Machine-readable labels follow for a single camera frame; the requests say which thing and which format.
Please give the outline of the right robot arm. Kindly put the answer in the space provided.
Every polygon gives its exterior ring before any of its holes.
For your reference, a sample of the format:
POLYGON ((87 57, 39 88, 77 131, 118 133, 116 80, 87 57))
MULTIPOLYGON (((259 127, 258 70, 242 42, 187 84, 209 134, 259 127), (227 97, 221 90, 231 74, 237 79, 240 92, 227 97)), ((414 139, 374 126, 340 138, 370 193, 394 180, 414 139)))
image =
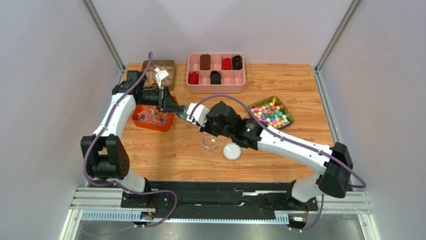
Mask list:
POLYGON ((187 113, 201 132, 223 136, 241 148, 274 153, 311 168, 312 175, 290 184, 287 194, 291 199, 304 203, 322 194, 345 198, 353 169, 345 144, 336 142, 328 146, 294 137, 254 118, 242 118, 222 101, 211 109, 193 105, 187 113))

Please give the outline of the silver metal scoop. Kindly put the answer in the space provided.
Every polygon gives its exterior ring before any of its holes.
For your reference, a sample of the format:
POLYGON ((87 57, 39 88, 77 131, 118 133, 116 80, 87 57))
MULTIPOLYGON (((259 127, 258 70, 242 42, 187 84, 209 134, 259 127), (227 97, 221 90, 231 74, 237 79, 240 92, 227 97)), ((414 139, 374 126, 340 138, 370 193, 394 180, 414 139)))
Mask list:
POLYGON ((189 107, 184 105, 183 106, 183 111, 182 112, 177 112, 176 116, 180 120, 182 120, 182 121, 184 121, 186 123, 189 123, 189 124, 192 124, 192 125, 196 125, 197 123, 196 123, 194 117, 190 116, 190 113, 188 113, 188 111, 189 111, 189 107))

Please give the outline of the green tin of star candies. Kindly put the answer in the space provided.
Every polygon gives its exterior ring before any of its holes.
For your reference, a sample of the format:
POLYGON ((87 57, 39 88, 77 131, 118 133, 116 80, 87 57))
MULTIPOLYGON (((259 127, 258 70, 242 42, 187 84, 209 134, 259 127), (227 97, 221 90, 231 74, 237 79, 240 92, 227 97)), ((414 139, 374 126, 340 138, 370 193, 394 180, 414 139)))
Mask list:
POLYGON ((278 130, 287 129, 294 123, 294 118, 276 95, 255 102, 248 108, 258 120, 278 130))

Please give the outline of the orange tray of lollipops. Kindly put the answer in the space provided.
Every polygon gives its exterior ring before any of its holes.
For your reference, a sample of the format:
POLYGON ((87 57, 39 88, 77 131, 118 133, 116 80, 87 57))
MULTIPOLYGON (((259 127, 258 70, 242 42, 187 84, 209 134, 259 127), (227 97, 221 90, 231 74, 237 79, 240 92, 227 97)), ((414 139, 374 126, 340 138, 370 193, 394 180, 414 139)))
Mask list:
POLYGON ((137 104, 131 115, 131 120, 139 128, 168 132, 175 116, 175 113, 159 111, 154 105, 137 104))

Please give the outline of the bronze tin of gummy candies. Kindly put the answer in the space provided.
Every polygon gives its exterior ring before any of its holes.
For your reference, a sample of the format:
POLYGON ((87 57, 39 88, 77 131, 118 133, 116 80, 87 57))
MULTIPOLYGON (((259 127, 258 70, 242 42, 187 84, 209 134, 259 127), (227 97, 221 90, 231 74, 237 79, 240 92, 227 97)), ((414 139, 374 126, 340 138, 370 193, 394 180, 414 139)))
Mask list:
POLYGON ((176 81, 176 64, 171 59, 152 60, 145 77, 144 90, 156 89, 160 87, 168 87, 170 91, 175 88, 176 81))

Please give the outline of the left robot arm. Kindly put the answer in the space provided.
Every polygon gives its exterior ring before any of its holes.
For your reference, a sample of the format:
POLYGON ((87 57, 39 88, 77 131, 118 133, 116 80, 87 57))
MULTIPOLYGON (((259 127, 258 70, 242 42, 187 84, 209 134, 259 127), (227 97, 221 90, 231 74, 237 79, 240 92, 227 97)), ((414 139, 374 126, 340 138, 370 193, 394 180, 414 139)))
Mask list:
POLYGON ((148 192, 148 180, 130 167, 130 158, 121 141, 128 118, 138 104, 155 106, 163 113, 182 113, 184 108, 172 97, 169 88, 145 89, 146 74, 131 71, 126 80, 112 90, 105 117, 92 135, 83 136, 83 174, 95 187, 117 185, 129 193, 148 192))

